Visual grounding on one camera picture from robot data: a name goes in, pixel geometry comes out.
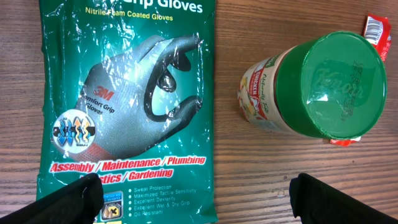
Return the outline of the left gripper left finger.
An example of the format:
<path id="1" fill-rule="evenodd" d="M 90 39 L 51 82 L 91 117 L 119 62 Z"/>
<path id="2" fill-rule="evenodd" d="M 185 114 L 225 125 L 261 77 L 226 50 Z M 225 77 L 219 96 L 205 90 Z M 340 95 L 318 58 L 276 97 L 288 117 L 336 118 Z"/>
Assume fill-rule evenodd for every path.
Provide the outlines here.
<path id="1" fill-rule="evenodd" d="M 103 186 L 90 173 L 34 203 L 1 218 L 1 224 L 93 223 L 104 205 Z"/>

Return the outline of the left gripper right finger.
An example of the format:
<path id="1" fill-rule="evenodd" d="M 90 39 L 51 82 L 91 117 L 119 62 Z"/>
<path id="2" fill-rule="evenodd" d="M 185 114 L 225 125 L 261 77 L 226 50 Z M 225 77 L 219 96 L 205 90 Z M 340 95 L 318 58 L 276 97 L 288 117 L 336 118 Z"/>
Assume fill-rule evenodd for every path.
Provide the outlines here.
<path id="1" fill-rule="evenodd" d="M 293 216 L 303 224 L 395 224 L 395 219 L 308 175 L 290 181 Z"/>

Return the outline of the green lid jar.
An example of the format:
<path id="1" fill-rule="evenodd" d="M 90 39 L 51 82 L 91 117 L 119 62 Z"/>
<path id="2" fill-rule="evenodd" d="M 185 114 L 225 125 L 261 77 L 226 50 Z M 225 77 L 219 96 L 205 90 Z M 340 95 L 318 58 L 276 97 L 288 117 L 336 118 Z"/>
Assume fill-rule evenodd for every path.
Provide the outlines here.
<path id="1" fill-rule="evenodd" d="M 364 37 L 347 31 L 254 64 L 238 87 L 251 124 L 317 139 L 363 136 L 381 117 L 386 96 L 384 62 Z"/>

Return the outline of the green 3M gloves packet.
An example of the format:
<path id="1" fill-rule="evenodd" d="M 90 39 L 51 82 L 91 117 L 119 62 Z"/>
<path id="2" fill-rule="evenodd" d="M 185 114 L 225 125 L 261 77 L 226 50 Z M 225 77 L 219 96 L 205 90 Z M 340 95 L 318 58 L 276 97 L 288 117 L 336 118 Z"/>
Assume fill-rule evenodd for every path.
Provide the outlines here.
<path id="1" fill-rule="evenodd" d="M 37 198 L 89 173 L 99 223 L 216 223 L 215 6 L 40 0 L 44 133 Z"/>

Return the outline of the red sachet stick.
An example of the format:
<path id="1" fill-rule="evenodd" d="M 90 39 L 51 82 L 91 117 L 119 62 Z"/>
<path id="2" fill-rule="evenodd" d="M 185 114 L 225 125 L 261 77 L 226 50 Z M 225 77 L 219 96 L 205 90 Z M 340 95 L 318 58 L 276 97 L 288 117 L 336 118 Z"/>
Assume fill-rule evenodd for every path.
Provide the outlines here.
<path id="1" fill-rule="evenodd" d="M 387 96 L 384 62 L 390 33 L 388 18 L 368 14 L 361 37 L 343 31 L 326 37 L 330 67 L 319 84 L 331 103 L 331 143 L 359 141 L 380 118 Z"/>

